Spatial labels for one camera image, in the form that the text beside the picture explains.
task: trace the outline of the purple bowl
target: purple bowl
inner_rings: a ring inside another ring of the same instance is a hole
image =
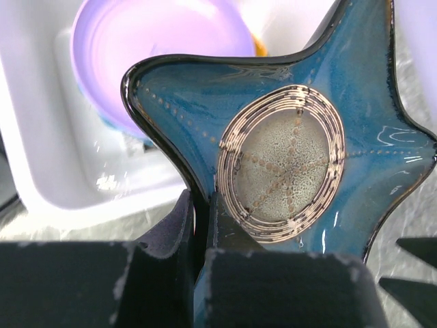
[[[251,33],[227,0],[85,0],[70,51],[79,88],[100,116],[140,139],[147,137],[120,96],[131,66],[170,53],[255,56]]]

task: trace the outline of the white container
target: white container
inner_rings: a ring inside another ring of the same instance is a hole
[[[411,50],[424,96],[437,123],[437,1],[396,0],[395,10]]]
[[[158,150],[101,122],[69,39],[81,0],[0,0],[0,130],[18,193],[52,226],[90,226],[172,202],[185,185]]]

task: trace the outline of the concentric circle pattern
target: concentric circle pattern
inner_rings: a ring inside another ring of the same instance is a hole
[[[338,189],[343,124],[319,92],[288,85],[246,106],[220,142],[216,186],[229,214],[258,242],[310,227]]]

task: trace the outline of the gray surface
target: gray surface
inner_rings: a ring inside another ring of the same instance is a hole
[[[421,94],[421,86],[412,65],[404,39],[397,33],[398,84],[404,106],[419,123],[435,131],[429,109]],[[380,276],[407,277],[437,283],[437,272],[423,265],[395,246],[400,236],[435,236],[437,234],[437,172],[434,172],[389,217],[371,249],[368,266],[378,279]],[[172,208],[163,208],[124,217],[82,230],[58,230],[47,226],[43,217],[28,215],[24,209],[0,229],[0,240],[120,240],[134,239],[149,230]],[[418,327],[390,297],[380,291],[381,300],[394,328]]]
[[[8,200],[12,199],[16,195],[14,181],[12,180],[12,174],[6,161],[6,158],[2,156],[0,149],[0,207],[3,206]]]

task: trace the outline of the circular center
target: circular center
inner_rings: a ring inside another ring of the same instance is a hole
[[[311,227],[332,202],[345,160],[343,123],[317,90],[287,85],[229,123],[216,185],[228,213],[260,243]]]
[[[285,110],[262,120],[244,140],[236,195],[262,221],[291,219],[319,191],[329,159],[320,123],[308,112]]]

